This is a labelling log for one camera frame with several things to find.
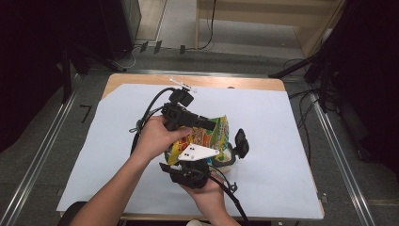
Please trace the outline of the person's right hand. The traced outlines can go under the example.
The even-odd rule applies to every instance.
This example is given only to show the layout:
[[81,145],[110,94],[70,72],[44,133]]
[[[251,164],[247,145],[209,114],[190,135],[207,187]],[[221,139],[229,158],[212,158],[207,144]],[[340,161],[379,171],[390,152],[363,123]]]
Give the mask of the person's right hand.
[[199,211],[207,218],[227,213],[224,191],[218,183],[208,180],[202,188],[182,186],[182,189],[193,199]]

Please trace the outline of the glass jar with black lid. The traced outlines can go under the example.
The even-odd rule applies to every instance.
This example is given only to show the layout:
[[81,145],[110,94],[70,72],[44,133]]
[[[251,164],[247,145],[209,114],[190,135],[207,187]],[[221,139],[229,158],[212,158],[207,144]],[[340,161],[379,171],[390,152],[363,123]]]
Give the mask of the glass jar with black lid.
[[235,146],[228,143],[227,148],[223,153],[229,158],[223,161],[214,158],[212,160],[212,166],[217,169],[229,170],[231,166],[235,163],[236,158],[244,158],[249,151],[249,144],[247,141],[246,134],[242,128],[240,128],[234,138]]

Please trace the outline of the white table sheet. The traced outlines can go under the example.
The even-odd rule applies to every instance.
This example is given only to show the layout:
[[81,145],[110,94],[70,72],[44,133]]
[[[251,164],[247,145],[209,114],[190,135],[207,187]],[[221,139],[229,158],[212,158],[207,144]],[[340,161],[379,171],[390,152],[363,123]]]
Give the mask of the white table sheet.
[[[89,200],[130,155],[132,128],[150,103],[162,105],[169,91],[160,85],[124,84],[104,97],[57,210]],[[295,118],[284,91],[198,88],[190,111],[204,117],[224,116],[230,134],[243,130],[249,152],[226,176],[237,184],[228,212],[255,218],[321,219],[324,210]]]

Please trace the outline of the person's dark clothing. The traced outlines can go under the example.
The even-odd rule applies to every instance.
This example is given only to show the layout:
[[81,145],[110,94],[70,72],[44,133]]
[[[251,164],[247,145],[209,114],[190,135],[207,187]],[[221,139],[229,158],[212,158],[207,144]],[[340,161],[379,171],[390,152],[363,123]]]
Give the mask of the person's dark clothing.
[[77,215],[77,213],[83,208],[86,202],[75,202],[73,203],[63,214],[59,220],[57,226],[70,226],[72,220]]

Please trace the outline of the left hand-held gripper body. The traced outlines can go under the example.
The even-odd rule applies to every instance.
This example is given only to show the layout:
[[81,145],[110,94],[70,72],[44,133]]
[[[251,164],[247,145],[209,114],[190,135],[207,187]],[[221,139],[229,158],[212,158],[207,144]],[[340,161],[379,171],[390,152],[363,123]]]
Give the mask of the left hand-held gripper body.
[[168,98],[169,102],[162,107],[161,113],[167,119],[166,128],[169,131],[173,131],[179,126],[199,126],[199,116],[186,109],[194,100],[189,91],[197,91],[185,83],[175,80],[173,77],[170,77],[169,81],[179,85],[181,88],[173,90]]

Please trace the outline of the light wooden frame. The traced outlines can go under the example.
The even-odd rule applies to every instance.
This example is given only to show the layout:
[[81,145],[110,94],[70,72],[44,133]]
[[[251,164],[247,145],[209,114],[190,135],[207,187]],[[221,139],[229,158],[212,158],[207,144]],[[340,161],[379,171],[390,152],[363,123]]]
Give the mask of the light wooden frame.
[[197,0],[195,48],[199,49],[200,19],[289,25],[305,57],[339,20],[346,0]]

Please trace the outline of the short metal floor rail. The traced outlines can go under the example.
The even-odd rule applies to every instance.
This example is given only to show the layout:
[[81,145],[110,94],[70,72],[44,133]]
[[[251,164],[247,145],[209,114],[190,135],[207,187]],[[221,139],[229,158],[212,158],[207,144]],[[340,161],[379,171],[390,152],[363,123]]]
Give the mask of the short metal floor rail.
[[218,72],[185,72],[185,71],[163,71],[163,70],[132,70],[123,72],[111,71],[92,71],[91,75],[104,75],[110,76],[114,73],[122,74],[162,74],[162,75],[189,75],[189,76],[212,76],[212,77],[240,77],[240,78],[269,78],[268,74],[255,74],[255,73],[218,73]]

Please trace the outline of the black tripod stand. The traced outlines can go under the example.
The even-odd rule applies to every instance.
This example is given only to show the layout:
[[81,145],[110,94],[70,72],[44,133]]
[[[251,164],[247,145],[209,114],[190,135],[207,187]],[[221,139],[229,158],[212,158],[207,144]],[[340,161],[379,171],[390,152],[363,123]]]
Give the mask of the black tripod stand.
[[319,50],[294,64],[293,66],[283,69],[281,72],[269,74],[269,78],[281,79],[284,76],[293,73],[299,69],[310,66],[304,75],[305,82],[308,84],[314,83],[318,77],[321,77],[321,85],[319,96],[319,105],[324,113],[327,112],[327,83],[328,78],[332,75],[331,60],[328,56],[333,52],[333,45],[336,42],[337,34],[332,30],[325,40],[322,40]]

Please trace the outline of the wooden table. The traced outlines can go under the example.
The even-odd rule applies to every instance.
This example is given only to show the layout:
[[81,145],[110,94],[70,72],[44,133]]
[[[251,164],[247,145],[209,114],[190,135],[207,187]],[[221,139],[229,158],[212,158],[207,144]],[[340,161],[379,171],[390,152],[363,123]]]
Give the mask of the wooden table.
[[[197,90],[198,88],[218,88],[218,89],[226,88],[226,89],[259,89],[259,90],[286,92],[283,83],[278,79],[115,73],[111,75],[110,78],[108,79],[107,85],[104,90],[104,97],[106,97],[109,93],[111,93],[119,86],[124,84],[160,85],[166,88],[177,87],[176,84],[169,81],[170,77],[173,77],[177,81],[184,82],[192,86],[195,90]],[[255,218],[252,220],[267,220],[267,219],[294,219],[294,218]]]

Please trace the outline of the dark curtain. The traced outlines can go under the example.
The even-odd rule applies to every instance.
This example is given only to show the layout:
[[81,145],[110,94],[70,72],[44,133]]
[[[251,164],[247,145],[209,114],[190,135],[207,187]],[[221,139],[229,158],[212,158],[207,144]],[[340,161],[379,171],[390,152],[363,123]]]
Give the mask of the dark curtain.
[[399,0],[346,0],[322,49],[360,156],[399,178]]
[[0,153],[13,145],[63,76],[47,0],[0,0]]

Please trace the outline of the person's left hand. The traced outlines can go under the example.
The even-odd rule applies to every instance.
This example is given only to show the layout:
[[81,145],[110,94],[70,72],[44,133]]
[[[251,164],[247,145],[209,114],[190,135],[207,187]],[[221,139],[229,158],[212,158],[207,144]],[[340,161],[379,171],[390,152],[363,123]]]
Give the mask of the person's left hand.
[[181,127],[169,131],[165,124],[168,121],[163,116],[152,116],[144,125],[136,147],[131,154],[134,162],[149,163],[164,152],[174,141],[187,137],[192,129]]

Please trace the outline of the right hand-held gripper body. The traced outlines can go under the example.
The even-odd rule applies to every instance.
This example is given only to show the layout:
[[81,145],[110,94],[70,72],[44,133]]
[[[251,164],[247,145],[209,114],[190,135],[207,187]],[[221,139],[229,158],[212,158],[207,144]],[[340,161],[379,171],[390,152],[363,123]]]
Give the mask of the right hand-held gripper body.
[[178,167],[169,170],[171,180],[182,186],[202,188],[210,175],[208,159],[219,154],[219,150],[189,144],[178,155]]

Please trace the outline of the long metal floor rail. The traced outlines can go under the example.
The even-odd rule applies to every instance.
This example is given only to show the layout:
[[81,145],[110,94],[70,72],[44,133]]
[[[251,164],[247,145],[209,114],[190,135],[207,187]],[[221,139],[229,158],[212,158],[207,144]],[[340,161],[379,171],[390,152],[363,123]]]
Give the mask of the long metal floor rail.
[[37,178],[39,177],[40,171],[47,159],[47,156],[52,150],[59,131],[72,108],[77,91],[78,88],[74,88],[72,90],[71,96],[58,109],[55,118],[47,130],[47,133],[43,138],[31,164],[29,165],[29,168],[14,192],[5,214],[0,219],[0,226],[13,226],[15,224],[27,198],[29,197],[31,190],[33,189],[34,184],[37,181]]
[[319,96],[317,94],[312,94],[311,99],[314,102],[315,112],[327,137],[327,142],[332,151],[340,174],[342,175],[349,198],[358,215],[360,225],[376,226],[369,205],[364,198],[359,183],[345,157],[342,145],[337,138],[328,114],[323,111],[321,105],[319,104]]

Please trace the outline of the black cabinet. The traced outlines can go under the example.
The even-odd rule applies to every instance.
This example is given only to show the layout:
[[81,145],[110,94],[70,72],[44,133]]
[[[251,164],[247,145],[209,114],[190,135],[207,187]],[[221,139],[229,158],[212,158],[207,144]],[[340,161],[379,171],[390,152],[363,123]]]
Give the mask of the black cabinet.
[[142,18],[138,0],[76,0],[77,39],[108,59],[131,51]]

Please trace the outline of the yellow green spout pouch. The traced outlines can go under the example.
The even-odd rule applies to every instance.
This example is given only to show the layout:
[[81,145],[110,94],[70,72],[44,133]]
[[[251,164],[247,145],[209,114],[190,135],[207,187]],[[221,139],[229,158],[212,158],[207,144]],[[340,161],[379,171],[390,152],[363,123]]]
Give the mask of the yellow green spout pouch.
[[212,148],[220,151],[220,154],[212,157],[217,162],[227,162],[231,160],[231,154],[228,153],[229,145],[229,123],[226,116],[213,118],[215,129],[213,131],[194,127],[187,137],[175,141],[166,151],[165,159],[169,165],[178,162],[178,155],[190,144],[194,143],[203,147]]

